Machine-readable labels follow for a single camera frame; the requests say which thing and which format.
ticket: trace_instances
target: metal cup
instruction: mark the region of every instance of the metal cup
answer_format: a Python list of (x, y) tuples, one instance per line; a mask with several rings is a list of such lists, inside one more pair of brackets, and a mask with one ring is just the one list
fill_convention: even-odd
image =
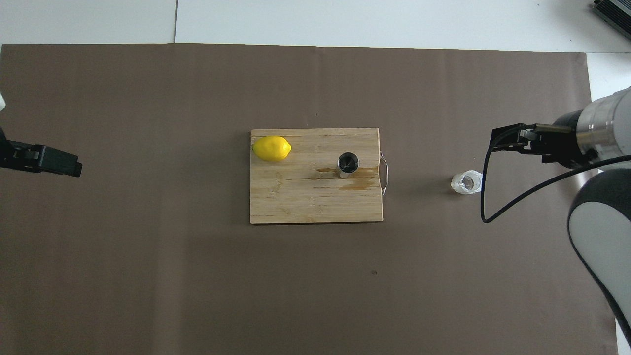
[(353, 174), (359, 168), (359, 158), (357, 155), (346, 152), (338, 158), (338, 171), (339, 176), (342, 179), (348, 178), (350, 174)]

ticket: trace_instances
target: metal handle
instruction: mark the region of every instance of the metal handle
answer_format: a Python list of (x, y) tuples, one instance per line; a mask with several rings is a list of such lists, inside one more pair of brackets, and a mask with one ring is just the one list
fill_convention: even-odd
[(388, 168), (388, 162), (386, 161), (386, 158), (384, 158), (383, 152), (379, 152), (379, 162), (384, 162), (384, 165), (386, 166), (386, 185), (381, 188), (381, 195), (383, 196), (386, 194), (386, 188), (388, 187), (388, 183), (390, 182), (390, 171)]

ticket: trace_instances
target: wooden cutting board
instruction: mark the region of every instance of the wooden cutting board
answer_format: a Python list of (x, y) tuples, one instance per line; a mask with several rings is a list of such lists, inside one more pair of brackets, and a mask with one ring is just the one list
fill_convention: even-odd
[[(378, 128), (253, 129), (250, 145), (263, 136), (283, 136), (292, 146), (281, 162), (250, 154), (250, 223), (379, 222)], [(338, 157), (351, 152), (359, 169), (346, 179)]]

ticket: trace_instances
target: lemon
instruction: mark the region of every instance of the lemon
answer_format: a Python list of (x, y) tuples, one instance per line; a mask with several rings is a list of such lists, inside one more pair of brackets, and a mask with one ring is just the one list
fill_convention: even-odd
[(268, 162), (279, 162), (292, 151), (292, 146), (285, 137), (265, 136), (254, 142), (252, 150), (257, 157)]

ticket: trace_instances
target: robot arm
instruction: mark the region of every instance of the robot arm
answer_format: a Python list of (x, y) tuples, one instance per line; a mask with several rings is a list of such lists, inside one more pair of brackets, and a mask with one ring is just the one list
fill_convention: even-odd
[(631, 344), (631, 88), (568, 113), (554, 124), (522, 123), (496, 128), (485, 159), (508, 150), (541, 155), (575, 169), (522, 194), (497, 214), (484, 217), (484, 178), (480, 196), (484, 222), (491, 222), (530, 193), (577, 172), (603, 165), (606, 171), (578, 192), (567, 220), (574, 251), (605, 294)]
[[(0, 111), (4, 106), (0, 93)], [(61, 150), (7, 140), (0, 128), (0, 167), (28, 172), (52, 172), (78, 178), (83, 165), (78, 162), (76, 155)]]

